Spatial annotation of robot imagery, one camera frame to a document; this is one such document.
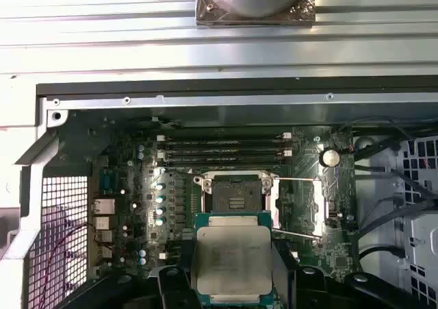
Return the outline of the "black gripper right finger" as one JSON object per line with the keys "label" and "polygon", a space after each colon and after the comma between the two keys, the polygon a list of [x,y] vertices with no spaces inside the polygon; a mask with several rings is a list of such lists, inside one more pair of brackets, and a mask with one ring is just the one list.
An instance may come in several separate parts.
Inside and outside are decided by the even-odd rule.
{"label": "black gripper right finger", "polygon": [[412,308],[413,298],[375,275],[349,273],[343,282],[301,265],[286,242],[272,244],[272,281],[283,308]]}

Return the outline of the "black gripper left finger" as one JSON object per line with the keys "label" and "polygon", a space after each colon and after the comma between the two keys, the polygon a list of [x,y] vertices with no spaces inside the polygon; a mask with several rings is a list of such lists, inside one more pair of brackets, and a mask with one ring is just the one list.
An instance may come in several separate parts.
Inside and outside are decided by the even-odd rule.
{"label": "black gripper left finger", "polygon": [[177,265],[156,267],[146,279],[106,273],[73,291],[58,308],[198,308],[189,277],[195,242],[183,240],[180,245]]}

